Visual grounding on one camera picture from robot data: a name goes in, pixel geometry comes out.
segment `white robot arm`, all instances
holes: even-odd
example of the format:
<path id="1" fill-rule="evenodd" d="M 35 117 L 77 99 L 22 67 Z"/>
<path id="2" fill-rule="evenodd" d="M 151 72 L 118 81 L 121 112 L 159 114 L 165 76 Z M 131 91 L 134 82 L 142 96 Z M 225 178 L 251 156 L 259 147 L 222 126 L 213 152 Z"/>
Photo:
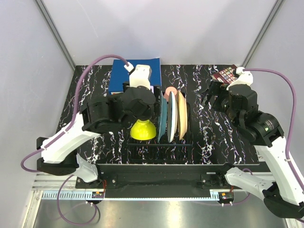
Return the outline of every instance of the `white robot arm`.
<path id="1" fill-rule="evenodd" d="M 264 201 L 267 208 L 281 218 L 300 219 L 304 216 L 304 193 L 288 161 L 296 167 L 293 158 L 286 159 L 286 139 L 277 119 L 258 110 L 257 93 L 250 88 L 253 82 L 250 71 L 236 69 L 240 77 L 230 85 L 212 81 L 204 92 L 204 105 L 215 96 L 212 108 L 224 112 L 237 130 L 254 145 L 265 159 L 275 182 L 263 180 L 225 164 L 219 172 L 222 180 L 237 186 Z M 298 170 L 302 182 L 303 176 Z"/>
<path id="2" fill-rule="evenodd" d="M 37 140 L 37 147 L 43 149 L 41 158 L 37 160 L 38 171 L 57 176 L 73 174 L 92 184 L 100 182 L 98 167 L 84 160 L 77 148 L 100 134 L 130 128 L 138 119 L 150 119 L 154 111 L 156 99 L 150 86 L 146 88 L 146 84 L 136 83 L 138 78 L 149 79 L 150 67 L 139 65 L 127 70 L 130 71 L 130 84 L 132 82 L 136 87 L 87 103 L 76 114 L 73 123 L 67 124 L 51 138 Z"/>

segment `yellow bowl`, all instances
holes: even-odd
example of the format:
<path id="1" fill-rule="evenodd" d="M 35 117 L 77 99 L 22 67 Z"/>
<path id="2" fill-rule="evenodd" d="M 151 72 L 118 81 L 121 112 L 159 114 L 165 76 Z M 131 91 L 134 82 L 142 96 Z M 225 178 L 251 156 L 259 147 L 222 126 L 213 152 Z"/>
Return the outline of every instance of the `yellow bowl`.
<path id="1" fill-rule="evenodd" d="M 136 140 L 150 140 L 156 136 L 156 127 L 150 120 L 138 120 L 131 128 L 131 137 Z"/>

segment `cable connector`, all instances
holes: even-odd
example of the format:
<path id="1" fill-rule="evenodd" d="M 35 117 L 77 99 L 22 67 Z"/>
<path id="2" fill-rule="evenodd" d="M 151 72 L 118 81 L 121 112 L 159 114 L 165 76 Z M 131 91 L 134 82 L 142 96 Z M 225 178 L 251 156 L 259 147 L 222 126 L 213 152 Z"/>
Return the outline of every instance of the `cable connector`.
<path id="1" fill-rule="evenodd" d="M 90 206 L 93 206 L 93 202 L 86 201 L 85 204 L 89 204 Z"/>
<path id="2" fill-rule="evenodd" d="M 237 69 L 236 69 L 236 74 L 237 75 L 242 75 L 242 74 L 244 74 L 245 72 L 243 71 L 245 68 L 244 67 L 238 67 Z"/>
<path id="3" fill-rule="evenodd" d="M 134 69 L 134 67 L 130 62 L 128 62 L 128 64 L 128 66 L 124 65 L 124 68 L 130 73 Z"/>
<path id="4" fill-rule="evenodd" d="M 227 86 L 227 90 L 229 90 L 230 87 L 235 85 L 247 85 L 250 86 L 253 83 L 253 76 L 250 71 L 244 71 L 245 68 L 238 67 L 236 69 L 236 74 L 239 75 L 239 77 L 232 82 L 230 85 Z"/>

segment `metal frame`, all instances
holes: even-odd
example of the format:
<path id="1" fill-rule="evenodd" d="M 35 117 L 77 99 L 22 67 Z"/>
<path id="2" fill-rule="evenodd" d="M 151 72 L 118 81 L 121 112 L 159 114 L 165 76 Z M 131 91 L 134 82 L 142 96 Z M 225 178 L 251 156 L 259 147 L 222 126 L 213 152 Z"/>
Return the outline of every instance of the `metal frame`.
<path id="1" fill-rule="evenodd" d="M 285 219 L 288 228 L 302 228 L 302 223 L 293 218 Z"/>
<path id="2" fill-rule="evenodd" d="M 40 202 L 41 202 L 41 198 L 42 198 L 42 191 L 31 191 L 31 197 L 29 199 L 28 202 L 28 209 L 27 212 L 25 214 L 23 223 L 22 223 L 22 228 L 33 228 L 35 221 L 36 221 L 36 217 L 37 217 L 37 213 L 38 213 L 38 209 L 40 206 Z"/>
<path id="3" fill-rule="evenodd" d="M 74 71 L 76 68 L 75 62 L 73 61 L 73 58 L 71 57 L 66 45 L 64 44 L 60 34 L 57 31 L 57 28 L 45 6 L 45 4 L 43 3 L 43 0 L 34 0 L 34 2 L 36 3 L 41 15 L 43 16 L 45 22 L 47 23 L 47 26 L 49 27 L 51 33 L 53 34 L 53 37 L 55 39 L 55 41 L 58 44 L 58 47 L 60 48 L 60 50 L 62 51 L 62 54 L 64 55 L 64 57 L 66 58 L 68 64 L 70 65 L 70 67 L 72 68 L 72 70 Z"/>
<path id="4" fill-rule="evenodd" d="M 270 10 L 261 30 L 259 31 L 255 41 L 253 42 L 249 52 L 247 53 L 247 55 L 245 57 L 245 60 L 242 64 L 243 67 L 247 67 L 249 61 L 251 60 L 252 56 L 254 55 L 254 52 L 256 51 L 258 45 L 260 44 L 261 40 L 263 39 L 263 37 L 266 33 L 266 31 L 268 30 L 269 26 L 271 25 L 272 21 L 274 20 L 275 16 L 281 9 L 284 2 L 285 2 L 285 0 L 276 0 L 275 1 L 274 6 Z"/>

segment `silver metal floor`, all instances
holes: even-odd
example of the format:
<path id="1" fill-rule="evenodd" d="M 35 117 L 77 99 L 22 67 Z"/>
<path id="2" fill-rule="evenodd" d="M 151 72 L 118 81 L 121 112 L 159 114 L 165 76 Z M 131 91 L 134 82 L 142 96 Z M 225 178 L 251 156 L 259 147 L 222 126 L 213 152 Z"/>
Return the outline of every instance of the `silver metal floor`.
<path id="1" fill-rule="evenodd" d="M 236 192 L 236 201 L 245 197 Z M 73 222 L 88 221 L 94 209 L 79 204 L 78 200 L 62 200 L 63 213 Z M 155 202 L 155 201 L 104 201 L 98 204 L 100 219 L 96 218 L 88 228 L 286 228 L 283 219 L 268 211 L 263 202 L 251 196 L 237 206 L 215 207 L 197 202 Z M 58 218 L 55 200 L 42 200 L 37 214 L 35 228 L 73 228 Z"/>

